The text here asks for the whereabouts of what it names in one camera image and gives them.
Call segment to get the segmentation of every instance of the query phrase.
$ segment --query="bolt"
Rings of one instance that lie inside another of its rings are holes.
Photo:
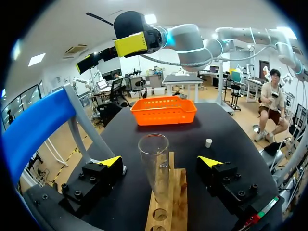
[[[237,194],[238,194],[240,197],[244,197],[244,196],[245,196],[245,192],[244,192],[244,191],[239,191]]]
[[[67,191],[68,190],[68,185],[67,184],[61,184],[61,188],[63,191]]]
[[[47,200],[47,199],[48,199],[48,195],[44,193],[44,194],[42,195],[42,199],[43,199],[43,200]]]
[[[257,184],[252,184],[250,186],[250,189],[257,190],[258,189],[258,185]]]
[[[229,177],[225,177],[223,180],[224,180],[225,183],[229,183],[230,182],[230,178]]]
[[[76,190],[74,193],[75,198],[81,199],[82,198],[82,192],[79,190]]]
[[[78,176],[80,179],[83,179],[85,177],[85,174],[83,173],[79,173],[79,176]]]
[[[90,177],[90,182],[94,184],[96,182],[96,177]]]

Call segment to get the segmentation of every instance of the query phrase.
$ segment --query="table leg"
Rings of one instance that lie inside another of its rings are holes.
[[[249,101],[249,93],[250,93],[250,84],[248,84],[246,102]]]
[[[194,85],[194,102],[197,103],[199,102],[199,88],[198,88],[198,84]]]
[[[167,84],[167,95],[172,96],[172,86],[170,84]]]
[[[190,98],[190,94],[191,94],[191,86],[188,84],[187,85],[187,99]]]
[[[258,91],[259,91],[259,87],[258,87],[258,86],[256,86],[255,101],[257,100]]]

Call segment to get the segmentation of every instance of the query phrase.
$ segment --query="ceiling light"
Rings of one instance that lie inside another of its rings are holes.
[[[289,39],[297,39],[296,35],[289,27],[278,26],[277,30],[283,32]]]
[[[2,90],[2,93],[1,93],[1,98],[3,98],[5,96],[6,92],[5,92],[5,89]]]
[[[147,14],[144,17],[147,24],[157,23],[155,14]]]
[[[44,56],[45,56],[45,53],[32,57],[30,59],[30,62],[29,62],[28,66],[32,66],[34,64],[38,64],[38,63],[42,62]]]
[[[218,39],[218,35],[216,33],[212,34],[212,38]]]
[[[16,41],[16,43],[14,44],[13,46],[13,49],[12,49],[12,53],[11,53],[11,57],[16,60],[18,58],[18,56],[20,55],[20,47],[21,47],[21,44],[20,44],[20,40],[18,39]]]

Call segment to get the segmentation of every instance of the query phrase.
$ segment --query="door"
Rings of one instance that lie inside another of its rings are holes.
[[[267,66],[268,67],[268,70],[270,71],[270,63],[268,62],[268,61],[262,61],[262,60],[260,60],[259,61],[259,67],[260,67],[260,70],[259,70],[259,78],[261,78],[261,79],[266,79],[265,77],[264,77],[264,74],[263,74],[263,68],[265,67],[265,66]]]

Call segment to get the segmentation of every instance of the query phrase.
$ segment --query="stool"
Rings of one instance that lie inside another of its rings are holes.
[[[231,84],[231,89],[232,89],[232,92],[231,92],[231,96],[232,96],[231,107],[234,109],[234,111],[236,111],[236,110],[241,111],[240,107],[237,105],[237,101],[238,101],[239,97],[241,96],[239,94],[239,90],[241,89],[241,86],[236,85],[236,84]]]

